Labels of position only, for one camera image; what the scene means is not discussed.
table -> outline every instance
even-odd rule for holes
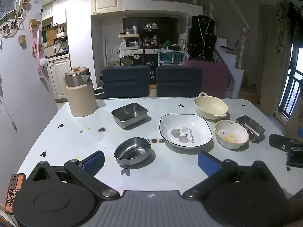
[[[260,143],[249,142],[237,151],[228,150],[216,141],[216,121],[208,120],[213,139],[202,148],[181,149],[164,142],[159,132],[161,117],[169,113],[196,114],[193,98],[98,100],[98,110],[82,118],[72,116],[69,104],[66,103],[39,136],[18,173],[29,176],[42,160],[48,161],[51,166],[60,166],[70,159],[83,160],[95,151],[102,150],[105,165],[95,178],[121,195],[124,190],[179,190],[182,194],[207,178],[197,162],[198,153],[204,150],[221,161],[232,159],[244,166],[250,166],[255,160],[264,161],[288,197],[297,193],[303,187],[302,169],[291,167],[287,171],[286,153],[270,147],[268,143],[271,134],[282,135],[279,129],[249,101],[223,101],[229,107],[231,120],[248,115],[262,125],[266,129],[264,140]],[[130,103],[138,103],[148,109],[148,118],[134,129],[123,130],[114,121],[111,111]],[[134,136],[150,139],[152,156],[144,166],[125,170],[117,164],[113,153],[118,145]]]

green sign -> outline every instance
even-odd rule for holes
[[[172,62],[174,57],[174,63],[180,63],[183,61],[183,52],[177,53],[177,52],[169,52],[166,53],[160,52],[160,61],[163,62]]]

bowl with yellow rim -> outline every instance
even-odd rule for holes
[[[239,149],[248,142],[246,129],[231,120],[221,120],[215,126],[216,139],[223,147],[228,149]]]

rectangular metal container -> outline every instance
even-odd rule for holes
[[[237,118],[237,123],[242,125],[247,130],[249,134],[249,140],[251,142],[256,141],[259,136],[265,132],[265,129],[262,126],[260,126],[256,121],[246,115]]]
[[[147,109],[138,103],[131,103],[112,110],[114,120],[124,129],[147,117]]]

kettle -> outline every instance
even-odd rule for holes
[[[91,73],[87,67],[75,66],[65,73],[66,95],[75,117],[85,117],[97,110]]]

